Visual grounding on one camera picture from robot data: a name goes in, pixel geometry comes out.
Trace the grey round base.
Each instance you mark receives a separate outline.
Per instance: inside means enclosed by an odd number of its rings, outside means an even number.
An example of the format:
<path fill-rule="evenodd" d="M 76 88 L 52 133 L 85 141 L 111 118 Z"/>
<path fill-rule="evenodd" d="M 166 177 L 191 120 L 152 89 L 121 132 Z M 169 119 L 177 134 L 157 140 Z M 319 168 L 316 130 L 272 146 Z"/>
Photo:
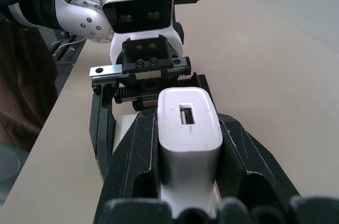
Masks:
<path fill-rule="evenodd" d="M 17 175 L 20 159 L 17 148 L 0 143 L 0 182 L 5 182 Z"/>

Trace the white usb charger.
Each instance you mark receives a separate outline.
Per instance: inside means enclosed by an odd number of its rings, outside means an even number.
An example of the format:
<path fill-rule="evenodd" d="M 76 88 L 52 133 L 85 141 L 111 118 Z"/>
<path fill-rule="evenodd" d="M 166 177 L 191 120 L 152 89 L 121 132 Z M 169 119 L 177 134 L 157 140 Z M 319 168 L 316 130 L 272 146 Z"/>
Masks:
<path fill-rule="evenodd" d="M 209 93 L 199 87 L 161 91 L 157 127 L 161 200 L 174 218 L 189 208 L 209 213 L 223 142 Z"/>

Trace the brown cloth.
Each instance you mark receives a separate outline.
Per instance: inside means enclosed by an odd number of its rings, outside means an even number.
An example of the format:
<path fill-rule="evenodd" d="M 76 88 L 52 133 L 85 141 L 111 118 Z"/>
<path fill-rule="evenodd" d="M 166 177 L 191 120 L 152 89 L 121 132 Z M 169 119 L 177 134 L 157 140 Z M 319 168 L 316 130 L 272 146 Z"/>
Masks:
<path fill-rule="evenodd" d="M 31 151 L 56 100 L 55 61 L 38 29 L 0 20 L 0 142 Z"/>

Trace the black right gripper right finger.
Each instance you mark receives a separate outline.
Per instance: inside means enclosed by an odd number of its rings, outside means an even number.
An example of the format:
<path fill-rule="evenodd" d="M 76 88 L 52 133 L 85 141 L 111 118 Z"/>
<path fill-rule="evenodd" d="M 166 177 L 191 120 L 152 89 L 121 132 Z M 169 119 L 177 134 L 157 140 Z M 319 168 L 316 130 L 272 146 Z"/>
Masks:
<path fill-rule="evenodd" d="M 223 143 L 218 164 L 221 198 L 288 201 L 299 195 L 275 157 L 235 118 L 218 114 Z"/>

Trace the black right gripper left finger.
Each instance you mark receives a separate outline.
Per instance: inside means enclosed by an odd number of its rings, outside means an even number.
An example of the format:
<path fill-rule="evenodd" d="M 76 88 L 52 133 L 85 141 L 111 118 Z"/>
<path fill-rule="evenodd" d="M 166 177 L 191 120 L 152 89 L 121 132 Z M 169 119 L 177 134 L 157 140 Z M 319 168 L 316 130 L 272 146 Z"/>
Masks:
<path fill-rule="evenodd" d="M 156 108 L 140 112 L 111 156 L 102 204 L 113 199 L 154 198 L 159 194 Z"/>

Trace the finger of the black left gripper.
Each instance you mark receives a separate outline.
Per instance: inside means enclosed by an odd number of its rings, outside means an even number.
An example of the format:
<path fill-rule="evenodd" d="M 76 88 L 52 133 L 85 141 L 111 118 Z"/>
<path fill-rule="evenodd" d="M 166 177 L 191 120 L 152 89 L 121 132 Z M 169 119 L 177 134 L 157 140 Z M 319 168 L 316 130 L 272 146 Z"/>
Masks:
<path fill-rule="evenodd" d="M 112 114 L 112 100 L 117 87 L 113 84 L 97 84 L 92 85 L 92 89 L 89 132 L 96 162 L 104 180 L 113 152 L 115 118 Z"/>
<path fill-rule="evenodd" d="M 192 77 L 190 78 L 190 86 L 192 87 L 199 87 L 204 89 L 210 96 L 214 107 L 216 108 L 215 102 L 212 97 L 212 93 L 207 81 L 205 74 L 197 74 L 196 72 L 193 73 Z"/>

